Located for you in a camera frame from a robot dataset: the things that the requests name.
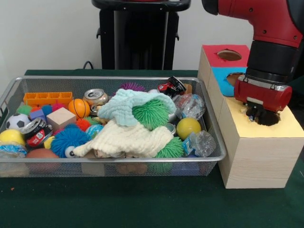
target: orange basketball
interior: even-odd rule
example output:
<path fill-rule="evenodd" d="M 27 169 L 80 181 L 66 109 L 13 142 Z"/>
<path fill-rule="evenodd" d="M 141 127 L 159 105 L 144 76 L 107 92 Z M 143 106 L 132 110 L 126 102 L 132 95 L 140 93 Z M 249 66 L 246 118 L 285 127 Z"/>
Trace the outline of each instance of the orange basketball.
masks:
<path fill-rule="evenodd" d="M 81 119 L 90 115 L 90 106 L 88 102 L 82 99 L 74 99 L 67 105 L 67 109 Z"/>

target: wire mesh basket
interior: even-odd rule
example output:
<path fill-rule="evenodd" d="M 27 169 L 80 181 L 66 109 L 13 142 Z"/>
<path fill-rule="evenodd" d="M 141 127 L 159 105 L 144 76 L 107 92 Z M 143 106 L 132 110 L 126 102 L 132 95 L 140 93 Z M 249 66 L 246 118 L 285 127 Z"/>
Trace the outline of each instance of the wire mesh basket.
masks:
<path fill-rule="evenodd" d="M 167 82 L 164 77 L 90 77 L 90 76 L 23 76 L 11 81 L 0 99 L 0 131 L 15 114 L 25 93 L 68 92 L 82 98 L 92 88 L 103 88 L 109 95 L 124 82 L 136 82 L 147 90 Z M 115 177 L 115 176 L 207 176 L 216 163 L 226 156 L 226 147 L 215 118 L 207 90 L 197 78 L 178 77 L 192 85 L 192 92 L 202 97 L 206 111 L 199 121 L 215 139 L 217 147 L 207 158 L 59 158 L 0 159 L 0 177 Z"/>

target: googly eye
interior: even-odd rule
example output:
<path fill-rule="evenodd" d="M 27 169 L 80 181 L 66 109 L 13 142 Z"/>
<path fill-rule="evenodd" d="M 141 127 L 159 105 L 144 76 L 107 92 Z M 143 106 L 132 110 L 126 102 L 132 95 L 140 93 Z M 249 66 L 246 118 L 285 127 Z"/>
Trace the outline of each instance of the googly eye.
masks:
<path fill-rule="evenodd" d="M 74 155 L 74 152 L 73 152 L 74 149 L 75 149 L 74 146 L 69 146 L 66 148 L 65 155 L 67 158 L 78 158 L 78 156 Z"/>

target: white wall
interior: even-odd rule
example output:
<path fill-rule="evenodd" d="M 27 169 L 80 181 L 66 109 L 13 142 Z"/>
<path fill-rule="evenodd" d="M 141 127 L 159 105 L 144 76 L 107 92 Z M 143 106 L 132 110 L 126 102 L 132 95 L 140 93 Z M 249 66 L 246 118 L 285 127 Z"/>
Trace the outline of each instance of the white wall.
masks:
<path fill-rule="evenodd" d="M 101 67 L 99 9 L 90 0 L 0 1 L 0 94 L 27 69 Z M 174 69 L 197 69 L 202 44 L 248 44 L 248 22 L 204 11 L 200 0 L 180 12 Z"/>
<path fill-rule="evenodd" d="M 202 44 L 246 44 L 251 46 L 253 27 L 249 22 L 207 13 L 201 0 L 192 0 L 190 9 L 180 12 L 179 36 L 174 69 L 198 69 Z"/>
<path fill-rule="evenodd" d="M 1 80 L 27 69 L 82 68 L 87 60 L 100 68 L 98 28 L 90 0 L 0 0 Z"/>

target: green table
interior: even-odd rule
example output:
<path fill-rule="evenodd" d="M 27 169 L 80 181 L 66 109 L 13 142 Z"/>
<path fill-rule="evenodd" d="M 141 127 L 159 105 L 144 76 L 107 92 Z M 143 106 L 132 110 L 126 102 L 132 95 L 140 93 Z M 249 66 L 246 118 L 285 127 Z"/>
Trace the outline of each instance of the green table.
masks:
<path fill-rule="evenodd" d="M 27 75 L 196 74 L 196 71 L 27 72 Z M 303 175 L 304 163 L 299 160 L 286 188 L 270 190 L 226 190 L 218 166 L 207 177 L 0 179 L 0 228 L 302 228 Z"/>

